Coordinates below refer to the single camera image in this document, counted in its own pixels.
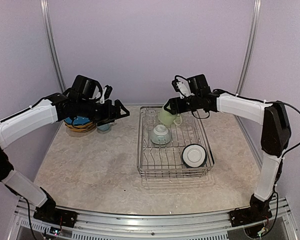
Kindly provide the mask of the green mug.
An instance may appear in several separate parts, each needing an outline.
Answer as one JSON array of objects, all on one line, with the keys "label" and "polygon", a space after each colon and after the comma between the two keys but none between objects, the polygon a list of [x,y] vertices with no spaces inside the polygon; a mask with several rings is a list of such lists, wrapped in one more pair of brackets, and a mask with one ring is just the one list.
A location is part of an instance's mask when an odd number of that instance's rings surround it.
[{"label": "green mug", "polygon": [[164,107],[157,114],[158,120],[166,126],[170,126],[172,124],[176,126],[180,126],[182,124],[182,116],[180,114],[171,114]]}]

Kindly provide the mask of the light blue mug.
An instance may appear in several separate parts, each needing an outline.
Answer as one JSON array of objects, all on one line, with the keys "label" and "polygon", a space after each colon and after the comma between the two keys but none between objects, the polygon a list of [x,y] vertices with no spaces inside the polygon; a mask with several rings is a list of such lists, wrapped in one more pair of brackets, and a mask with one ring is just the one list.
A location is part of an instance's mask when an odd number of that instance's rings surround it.
[{"label": "light blue mug", "polygon": [[98,125],[97,126],[97,130],[99,131],[99,132],[108,132],[108,131],[110,131],[111,130],[111,125],[109,124],[109,123],[107,123],[107,124],[104,124],[104,125]]}]

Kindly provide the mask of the blue dotted plate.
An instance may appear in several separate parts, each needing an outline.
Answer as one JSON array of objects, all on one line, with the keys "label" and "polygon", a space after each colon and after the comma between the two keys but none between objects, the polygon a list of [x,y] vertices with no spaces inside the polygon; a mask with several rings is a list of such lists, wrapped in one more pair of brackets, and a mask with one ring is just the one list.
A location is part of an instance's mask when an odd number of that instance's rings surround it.
[{"label": "blue dotted plate", "polygon": [[84,126],[92,121],[87,117],[77,116],[75,119],[71,119],[70,117],[67,117],[64,122],[70,126]]}]

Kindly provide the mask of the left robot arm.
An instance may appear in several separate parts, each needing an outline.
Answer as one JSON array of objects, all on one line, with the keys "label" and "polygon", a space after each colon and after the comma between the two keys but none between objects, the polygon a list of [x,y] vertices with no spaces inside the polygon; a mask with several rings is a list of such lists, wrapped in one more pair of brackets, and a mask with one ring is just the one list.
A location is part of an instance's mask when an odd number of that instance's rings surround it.
[{"label": "left robot arm", "polygon": [[85,117],[97,126],[128,117],[130,112],[120,100],[110,100],[112,87],[77,75],[63,93],[42,97],[37,103],[0,120],[0,182],[31,202],[37,213],[53,223],[60,218],[56,202],[41,187],[15,170],[4,150],[16,140],[66,118]]}]

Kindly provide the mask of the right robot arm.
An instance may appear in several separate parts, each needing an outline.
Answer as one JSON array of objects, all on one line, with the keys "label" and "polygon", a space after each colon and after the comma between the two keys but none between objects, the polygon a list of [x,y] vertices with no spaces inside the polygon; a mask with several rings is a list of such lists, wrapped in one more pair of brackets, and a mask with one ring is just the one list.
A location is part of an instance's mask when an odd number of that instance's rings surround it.
[{"label": "right robot arm", "polygon": [[176,75],[171,82],[178,97],[170,98],[163,106],[172,115],[204,110],[206,113],[232,114],[254,121],[262,126],[261,149],[263,161],[261,174],[254,194],[250,198],[246,218],[256,222],[269,210],[269,202],[275,193],[281,176],[285,154],[292,135],[286,107],[282,101],[266,101],[242,97],[223,89],[211,90],[204,74],[186,79],[185,86]]}]

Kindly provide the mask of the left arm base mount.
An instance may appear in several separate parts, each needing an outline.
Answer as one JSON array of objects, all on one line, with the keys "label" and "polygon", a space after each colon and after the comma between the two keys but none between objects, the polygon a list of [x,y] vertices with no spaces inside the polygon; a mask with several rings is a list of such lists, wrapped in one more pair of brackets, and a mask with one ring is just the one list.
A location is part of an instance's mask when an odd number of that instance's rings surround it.
[{"label": "left arm base mount", "polygon": [[33,217],[37,220],[58,225],[61,227],[74,228],[78,213],[56,207],[53,199],[48,199],[41,207],[36,207]]}]

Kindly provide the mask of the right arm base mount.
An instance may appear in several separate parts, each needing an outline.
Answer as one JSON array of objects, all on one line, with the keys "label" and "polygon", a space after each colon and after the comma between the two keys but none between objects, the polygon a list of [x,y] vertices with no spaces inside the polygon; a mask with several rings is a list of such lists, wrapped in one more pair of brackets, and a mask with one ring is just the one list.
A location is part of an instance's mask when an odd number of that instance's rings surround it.
[{"label": "right arm base mount", "polygon": [[269,201],[261,201],[252,198],[249,207],[236,208],[229,213],[232,227],[238,227],[270,219],[273,215],[269,206]]}]

